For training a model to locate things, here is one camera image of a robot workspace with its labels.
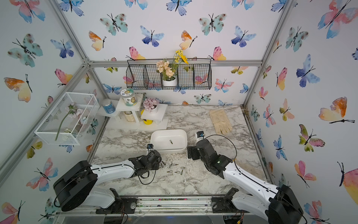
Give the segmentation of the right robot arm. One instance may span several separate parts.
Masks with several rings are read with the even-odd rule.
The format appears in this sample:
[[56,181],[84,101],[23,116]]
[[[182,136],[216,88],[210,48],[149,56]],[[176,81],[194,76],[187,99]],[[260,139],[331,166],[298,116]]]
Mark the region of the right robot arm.
[[252,175],[227,156],[217,154],[212,144],[203,139],[187,149],[188,158],[201,160],[212,174],[243,190],[232,188],[225,199],[230,206],[261,217],[270,224],[298,224],[304,212],[287,185],[276,186]]

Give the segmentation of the white tiered wooden shelf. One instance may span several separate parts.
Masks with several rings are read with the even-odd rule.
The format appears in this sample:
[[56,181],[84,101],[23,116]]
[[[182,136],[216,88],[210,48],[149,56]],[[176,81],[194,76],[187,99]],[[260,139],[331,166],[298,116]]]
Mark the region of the white tiered wooden shelf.
[[[97,112],[97,115],[109,117],[106,128],[107,129],[122,129],[122,130],[139,130],[139,131],[157,131],[167,129],[169,118],[165,116],[167,105],[160,104],[158,111],[155,114],[151,114],[148,111],[144,111],[141,115],[142,101],[144,98],[143,94],[136,94],[137,104],[134,106],[126,106],[122,99],[112,100],[116,111],[114,113],[108,114],[104,111],[103,107]],[[128,122],[125,118],[124,111],[131,111],[135,117],[136,122]],[[146,125],[143,123],[142,119],[152,120],[151,125]]]

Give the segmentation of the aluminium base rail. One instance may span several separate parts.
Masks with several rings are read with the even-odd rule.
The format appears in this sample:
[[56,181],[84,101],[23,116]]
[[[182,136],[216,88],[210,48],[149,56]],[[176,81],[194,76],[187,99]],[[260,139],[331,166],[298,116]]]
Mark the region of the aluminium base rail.
[[237,192],[232,198],[214,196],[171,196],[171,197],[120,197],[103,209],[98,205],[80,205],[66,211],[66,215],[119,215],[126,213],[136,216],[154,215],[219,215],[236,212],[264,217],[269,205],[265,205],[251,195]]

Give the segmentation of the beige work glove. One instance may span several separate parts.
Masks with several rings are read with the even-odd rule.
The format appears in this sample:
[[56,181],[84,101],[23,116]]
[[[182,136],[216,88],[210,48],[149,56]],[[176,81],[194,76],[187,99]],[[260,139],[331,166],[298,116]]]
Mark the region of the beige work glove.
[[211,121],[213,122],[215,132],[217,134],[226,135],[233,130],[233,127],[223,109],[211,110],[209,112]]

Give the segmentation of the pink flowers in pot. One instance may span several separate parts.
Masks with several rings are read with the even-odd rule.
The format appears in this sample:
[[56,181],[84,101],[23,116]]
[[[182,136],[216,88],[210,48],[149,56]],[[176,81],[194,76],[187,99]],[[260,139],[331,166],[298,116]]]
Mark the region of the pink flowers in pot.
[[144,109],[151,114],[155,114],[158,111],[159,100],[155,98],[146,98],[143,102]]

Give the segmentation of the green lidded jar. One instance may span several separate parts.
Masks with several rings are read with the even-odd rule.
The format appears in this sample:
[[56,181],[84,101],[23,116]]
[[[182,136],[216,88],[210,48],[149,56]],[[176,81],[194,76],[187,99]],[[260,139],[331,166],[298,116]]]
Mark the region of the green lidded jar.
[[126,106],[134,106],[137,104],[137,99],[133,89],[125,88],[120,92],[120,95]]

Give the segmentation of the yellow bottle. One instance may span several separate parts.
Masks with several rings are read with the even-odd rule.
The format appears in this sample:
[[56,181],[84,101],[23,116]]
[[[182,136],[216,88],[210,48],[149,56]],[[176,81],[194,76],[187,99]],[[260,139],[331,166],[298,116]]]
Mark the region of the yellow bottle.
[[151,125],[153,123],[152,120],[142,119],[143,123],[146,125]]

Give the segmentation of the blue tin can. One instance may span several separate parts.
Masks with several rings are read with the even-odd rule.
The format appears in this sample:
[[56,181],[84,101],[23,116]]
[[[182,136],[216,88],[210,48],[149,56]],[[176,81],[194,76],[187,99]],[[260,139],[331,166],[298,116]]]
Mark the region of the blue tin can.
[[112,100],[110,100],[110,99],[102,100],[101,104],[102,104],[104,111],[108,114],[114,113],[116,111],[116,108],[115,108]]

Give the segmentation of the flower pot in basket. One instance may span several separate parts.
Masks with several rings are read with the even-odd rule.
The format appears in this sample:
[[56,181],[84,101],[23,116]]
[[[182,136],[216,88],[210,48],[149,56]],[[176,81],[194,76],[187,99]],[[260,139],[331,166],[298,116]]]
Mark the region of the flower pot in basket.
[[188,58],[182,49],[177,50],[171,60],[160,60],[156,63],[156,72],[161,75],[163,87],[175,87],[178,85],[178,69],[181,64],[189,64]]

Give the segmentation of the artificial pink flower stem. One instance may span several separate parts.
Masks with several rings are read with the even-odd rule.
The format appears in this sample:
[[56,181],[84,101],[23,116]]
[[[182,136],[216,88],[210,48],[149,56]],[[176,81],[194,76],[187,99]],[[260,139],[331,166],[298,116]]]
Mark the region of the artificial pink flower stem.
[[82,114],[83,110],[80,109],[76,103],[70,103],[66,108],[66,115],[63,117],[62,121],[57,130],[55,141],[58,140],[60,133],[72,133],[74,127],[72,127],[73,122],[78,122],[79,116]]

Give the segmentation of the beige jar under shelf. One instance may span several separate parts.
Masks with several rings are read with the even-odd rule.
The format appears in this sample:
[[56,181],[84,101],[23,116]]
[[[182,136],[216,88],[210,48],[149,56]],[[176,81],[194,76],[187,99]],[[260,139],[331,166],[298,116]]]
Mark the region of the beige jar under shelf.
[[131,111],[124,111],[124,115],[128,122],[136,122],[135,117]]

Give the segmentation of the white plastic storage box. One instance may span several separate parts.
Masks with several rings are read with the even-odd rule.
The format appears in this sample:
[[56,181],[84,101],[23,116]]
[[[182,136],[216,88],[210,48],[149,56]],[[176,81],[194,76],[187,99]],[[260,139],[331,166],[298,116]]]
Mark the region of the white plastic storage box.
[[183,153],[187,148],[187,133],[182,129],[158,130],[151,135],[151,144],[160,154]]

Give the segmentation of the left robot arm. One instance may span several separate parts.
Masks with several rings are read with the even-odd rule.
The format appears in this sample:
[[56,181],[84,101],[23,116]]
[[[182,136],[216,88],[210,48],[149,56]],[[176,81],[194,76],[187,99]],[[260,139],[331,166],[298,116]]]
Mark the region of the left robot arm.
[[147,155],[107,165],[80,161],[54,183],[54,206],[63,212],[79,206],[107,209],[118,199],[118,194],[115,190],[98,188],[98,185],[116,179],[142,178],[151,170],[157,171],[161,161],[160,153],[154,149]]

